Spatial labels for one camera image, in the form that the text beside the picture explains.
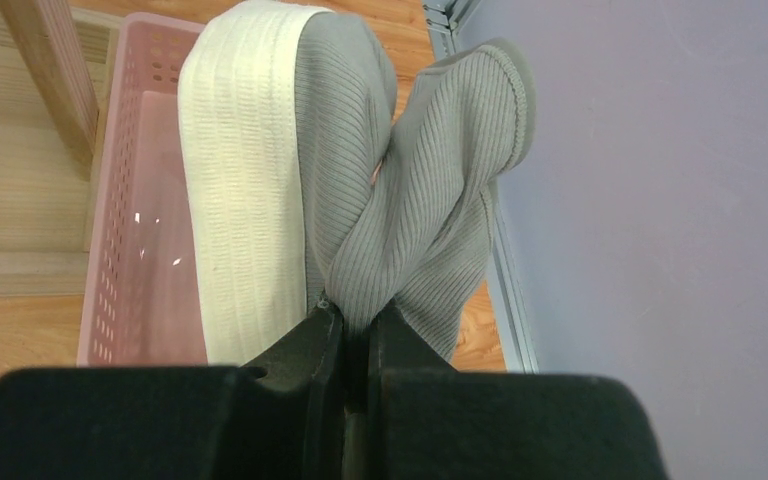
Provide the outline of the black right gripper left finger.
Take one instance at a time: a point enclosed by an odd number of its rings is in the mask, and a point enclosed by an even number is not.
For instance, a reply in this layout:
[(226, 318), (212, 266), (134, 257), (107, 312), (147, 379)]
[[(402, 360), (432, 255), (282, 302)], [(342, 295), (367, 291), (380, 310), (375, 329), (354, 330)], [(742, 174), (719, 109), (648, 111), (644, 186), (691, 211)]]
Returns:
[(336, 479), (342, 318), (317, 308), (240, 366), (0, 378), (0, 479)]

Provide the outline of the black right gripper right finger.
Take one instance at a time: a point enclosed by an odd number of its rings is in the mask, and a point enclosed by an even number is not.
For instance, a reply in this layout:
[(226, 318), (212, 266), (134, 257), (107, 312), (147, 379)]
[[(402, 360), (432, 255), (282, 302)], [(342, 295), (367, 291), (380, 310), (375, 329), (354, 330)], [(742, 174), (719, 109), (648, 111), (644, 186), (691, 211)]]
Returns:
[(663, 479), (658, 442), (621, 382), (460, 372), (394, 305), (369, 337), (372, 479)]

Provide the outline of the grey underwear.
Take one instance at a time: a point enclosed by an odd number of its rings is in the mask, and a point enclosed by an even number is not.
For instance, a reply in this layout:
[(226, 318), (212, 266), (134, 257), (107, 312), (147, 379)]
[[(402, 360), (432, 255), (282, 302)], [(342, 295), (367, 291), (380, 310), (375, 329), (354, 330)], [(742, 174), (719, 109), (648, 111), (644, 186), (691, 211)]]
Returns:
[(252, 360), (325, 300), (350, 340), (394, 303), (453, 356), (534, 82), (496, 38), (422, 69), (403, 111), (397, 87), (354, 14), (245, 1), (198, 36), (178, 117), (209, 362)]

